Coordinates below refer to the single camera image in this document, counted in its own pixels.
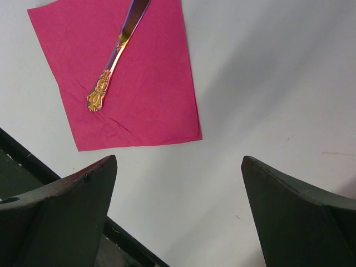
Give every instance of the napkin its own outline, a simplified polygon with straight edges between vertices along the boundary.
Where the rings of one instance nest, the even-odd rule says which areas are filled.
[[[87,109],[86,96],[130,3],[57,0],[28,10],[79,151],[202,139],[180,0],[151,0],[116,66],[103,109]]]

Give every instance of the tabletop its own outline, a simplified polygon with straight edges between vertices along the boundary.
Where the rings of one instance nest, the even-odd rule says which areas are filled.
[[[92,152],[27,15],[50,2],[0,1],[0,126],[60,176],[116,155],[108,215],[170,266],[265,266],[244,155],[356,197],[355,1],[182,0],[203,140]]]

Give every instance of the gold utensil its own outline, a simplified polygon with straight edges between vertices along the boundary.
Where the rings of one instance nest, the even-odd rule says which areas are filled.
[[[150,0],[132,0],[111,57],[104,68],[103,73],[94,85],[94,90],[87,96],[87,105],[90,111],[96,112],[102,108],[116,64],[144,15],[149,3]]]

